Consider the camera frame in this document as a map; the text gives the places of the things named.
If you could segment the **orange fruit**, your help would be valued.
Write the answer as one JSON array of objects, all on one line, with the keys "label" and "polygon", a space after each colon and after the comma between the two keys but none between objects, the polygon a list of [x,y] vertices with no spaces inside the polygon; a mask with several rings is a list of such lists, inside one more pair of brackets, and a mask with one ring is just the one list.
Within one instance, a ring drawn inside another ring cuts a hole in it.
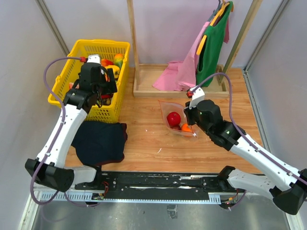
[{"label": "orange fruit", "polygon": [[187,123],[184,123],[182,126],[181,126],[181,130],[184,131],[184,132],[189,132],[189,133],[192,133],[192,129],[191,127],[187,124]]}]

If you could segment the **clear zip top bag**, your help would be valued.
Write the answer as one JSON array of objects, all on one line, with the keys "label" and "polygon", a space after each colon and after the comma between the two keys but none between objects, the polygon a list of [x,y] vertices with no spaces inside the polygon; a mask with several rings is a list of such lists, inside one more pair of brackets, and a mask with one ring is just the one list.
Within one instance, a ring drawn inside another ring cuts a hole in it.
[{"label": "clear zip top bag", "polygon": [[179,103],[159,101],[162,120],[170,133],[187,138],[196,138],[197,132],[188,125],[184,106]]}]

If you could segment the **red apple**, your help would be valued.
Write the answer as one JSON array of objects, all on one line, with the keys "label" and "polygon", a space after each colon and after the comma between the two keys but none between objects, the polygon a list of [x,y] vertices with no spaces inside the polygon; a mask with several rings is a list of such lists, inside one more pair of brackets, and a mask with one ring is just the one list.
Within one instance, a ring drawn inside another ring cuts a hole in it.
[{"label": "red apple", "polygon": [[176,126],[176,125],[179,125],[180,122],[181,122],[181,116],[179,113],[177,112],[171,112],[167,115],[166,117],[167,121],[168,121],[168,124],[170,127],[173,127],[173,126]]}]

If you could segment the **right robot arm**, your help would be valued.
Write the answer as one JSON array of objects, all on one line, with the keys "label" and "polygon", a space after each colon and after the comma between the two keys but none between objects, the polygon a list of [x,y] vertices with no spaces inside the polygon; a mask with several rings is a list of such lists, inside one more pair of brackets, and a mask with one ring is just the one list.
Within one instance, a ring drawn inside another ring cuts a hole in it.
[{"label": "right robot arm", "polygon": [[219,106],[212,100],[202,100],[196,105],[187,102],[184,113],[189,125],[197,125],[215,145],[247,160],[263,174],[258,176],[225,166],[218,175],[220,190],[248,190],[272,200],[287,214],[298,213],[307,199],[306,169],[299,170],[283,162],[253,140],[245,130],[224,120]]}]

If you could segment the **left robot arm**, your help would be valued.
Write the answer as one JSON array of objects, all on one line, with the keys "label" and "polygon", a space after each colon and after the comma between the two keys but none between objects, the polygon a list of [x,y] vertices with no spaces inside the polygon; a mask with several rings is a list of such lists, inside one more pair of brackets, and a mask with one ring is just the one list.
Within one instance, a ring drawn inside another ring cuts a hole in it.
[{"label": "left robot arm", "polygon": [[99,61],[88,60],[81,66],[78,79],[60,100],[61,113],[57,123],[35,159],[27,159],[25,169],[31,175],[30,187],[39,184],[56,191],[66,192],[75,184],[86,183],[91,189],[102,186],[103,178],[94,166],[65,168],[71,143],[92,107],[100,105],[101,96],[116,93],[112,69]]}]

